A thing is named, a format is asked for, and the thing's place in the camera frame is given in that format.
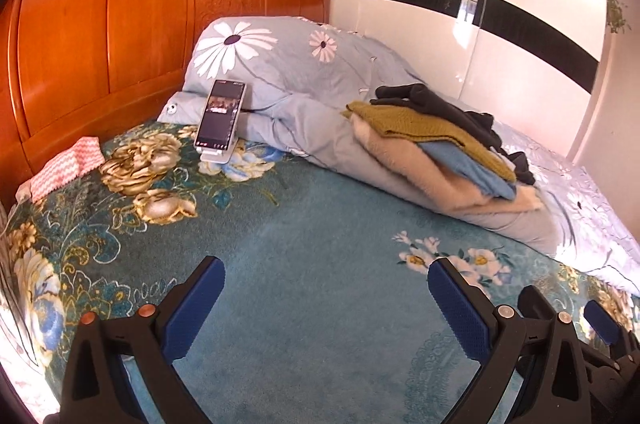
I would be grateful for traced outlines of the black and white fleece jacket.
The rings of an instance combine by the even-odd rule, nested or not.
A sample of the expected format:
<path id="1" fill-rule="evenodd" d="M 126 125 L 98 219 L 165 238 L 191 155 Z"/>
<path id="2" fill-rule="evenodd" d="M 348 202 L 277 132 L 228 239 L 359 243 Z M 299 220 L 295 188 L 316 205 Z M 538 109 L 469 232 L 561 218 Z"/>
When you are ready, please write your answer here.
<path id="1" fill-rule="evenodd" d="M 404 106 L 421 114 L 436 116 L 462 128 L 485 148 L 496 150 L 514 165 L 518 181 L 533 186 L 536 179 L 529 170 L 528 159 L 523 151 L 507 154 L 502 148 L 502 139 L 494 131 L 494 117 L 489 113 L 463 111 L 454 104 L 440 98 L 424 84 L 380 86 L 370 100 L 375 106 Z"/>

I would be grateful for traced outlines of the blue folded garment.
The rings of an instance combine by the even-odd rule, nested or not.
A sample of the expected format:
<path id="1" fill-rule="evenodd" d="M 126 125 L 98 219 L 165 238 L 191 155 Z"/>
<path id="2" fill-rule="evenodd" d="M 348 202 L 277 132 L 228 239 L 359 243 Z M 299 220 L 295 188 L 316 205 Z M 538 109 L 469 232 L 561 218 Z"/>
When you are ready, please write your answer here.
<path id="1" fill-rule="evenodd" d="M 459 177 L 471 181 L 484 196 L 513 201 L 516 185 L 498 176 L 492 170 L 477 163 L 455 144 L 448 141 L 419 142 L 418 146 L 436 163 Z"/>

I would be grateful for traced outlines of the teal floral bed blanket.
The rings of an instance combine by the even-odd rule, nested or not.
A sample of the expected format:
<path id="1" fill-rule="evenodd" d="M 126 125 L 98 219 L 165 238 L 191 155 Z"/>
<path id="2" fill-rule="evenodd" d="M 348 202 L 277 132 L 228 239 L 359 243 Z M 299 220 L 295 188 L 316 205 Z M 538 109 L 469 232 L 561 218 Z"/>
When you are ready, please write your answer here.
<path id="1" fill-rule="evenodd" d="M 193 134 L 139 125 L 98 170 L 2 216 L 2 332 L 38 412 L 82 314 L 158 304 L 207 255 L 226 284 L 177 370 L 216 423 L 440 422 L 476 364 L 428 290 L 439 257 L 495 304 L 535 285 L 595 348 L 590 300 L 638 329 L 634 296 L 522 244 L 262 144 L 206 168 Z"/>

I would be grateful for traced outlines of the beige fleece garment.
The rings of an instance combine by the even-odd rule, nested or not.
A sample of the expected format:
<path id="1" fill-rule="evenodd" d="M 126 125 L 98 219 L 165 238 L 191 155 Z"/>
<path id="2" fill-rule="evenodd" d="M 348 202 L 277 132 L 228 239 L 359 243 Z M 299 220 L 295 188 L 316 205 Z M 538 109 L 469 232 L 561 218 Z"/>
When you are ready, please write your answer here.
<path id="1" fill-rule="evenodd" d="M 356 139 L 370 155 L 406 178 L 445 214 L 526 213 L 544 208 L 534 187 L 517 186 L 513 200 L 485 196 L 472 181 L 439 166 L 413 142 L 383 138 L 355 113 L 349 121 Z"/>

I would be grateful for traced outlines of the pink white striped cloth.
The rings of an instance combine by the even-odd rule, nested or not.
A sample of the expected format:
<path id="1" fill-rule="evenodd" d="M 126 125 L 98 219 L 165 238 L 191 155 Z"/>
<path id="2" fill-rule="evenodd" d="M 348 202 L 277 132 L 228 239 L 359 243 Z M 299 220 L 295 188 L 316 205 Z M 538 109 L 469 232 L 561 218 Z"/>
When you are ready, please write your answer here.
<path id="1" fill-rule="evenodd" d="M 105 162 L 98 137 L 80 137 L 71 147 L 51 158 L 40 172 L 23 182 L 15 193 L 17 203 L 42 200 Z"/>

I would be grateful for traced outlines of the smartphone on white stand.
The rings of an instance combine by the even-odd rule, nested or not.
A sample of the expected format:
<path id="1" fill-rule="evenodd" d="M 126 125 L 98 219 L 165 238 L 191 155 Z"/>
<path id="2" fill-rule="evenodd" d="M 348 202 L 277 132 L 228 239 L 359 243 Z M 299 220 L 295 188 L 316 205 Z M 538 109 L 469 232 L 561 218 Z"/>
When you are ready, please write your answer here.
<path id="1" fill-rule="evenodd" d="M 245 92 L 246 84 L 237 80 L 214 81 L 194 141 L 202 162 L 226 164 L 231 160 Z"/>

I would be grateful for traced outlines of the white black wardrobe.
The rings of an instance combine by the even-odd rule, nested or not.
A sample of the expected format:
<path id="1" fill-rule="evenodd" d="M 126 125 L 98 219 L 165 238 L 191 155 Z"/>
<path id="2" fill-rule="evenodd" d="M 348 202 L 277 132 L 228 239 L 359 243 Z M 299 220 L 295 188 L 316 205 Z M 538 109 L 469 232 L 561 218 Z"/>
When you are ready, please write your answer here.
<path id="1" fill-rule="evenodd" d="M 606 0 L 332 0 L 428 86 L 574 158 L 588 130 Z"/>

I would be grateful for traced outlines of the light blue floral quilt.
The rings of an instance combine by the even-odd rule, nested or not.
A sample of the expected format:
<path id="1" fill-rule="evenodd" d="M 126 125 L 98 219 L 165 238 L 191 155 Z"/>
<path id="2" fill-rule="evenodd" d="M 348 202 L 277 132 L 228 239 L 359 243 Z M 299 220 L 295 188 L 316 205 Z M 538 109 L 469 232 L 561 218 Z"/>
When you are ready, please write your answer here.
<path id="1" fill-rule="evenodd" d="M 433 212 L 524 243 L 558 262 L 637 293 L 639 245 L 585 170 L 494 120 L 507 154 L 523 151 L 542 210 L 445 214 L 383 166 L 356 139 L 342 112 L 370 103 L 380 86 L 424 84 L 378 40 L 302 17 L 232 17 L 212 22 L 195 44 L 182 88 L 163 123 L 200 124 L 215 80 L 246 84 L 236 134 L 370 184 Z"/>

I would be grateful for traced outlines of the orange wooden headboard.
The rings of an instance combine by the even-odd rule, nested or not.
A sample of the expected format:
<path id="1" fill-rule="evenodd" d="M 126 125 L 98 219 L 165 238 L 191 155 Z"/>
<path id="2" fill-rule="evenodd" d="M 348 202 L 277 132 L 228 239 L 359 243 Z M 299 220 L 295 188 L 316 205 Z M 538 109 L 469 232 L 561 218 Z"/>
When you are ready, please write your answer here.
<path id="1" fill-rule="evenodd" d="M 158 114 L 198 36 L 234 16 L 326 21 L 330 0 L 8 0 L 1 13 L 1 201 L 82 136 Z"/>

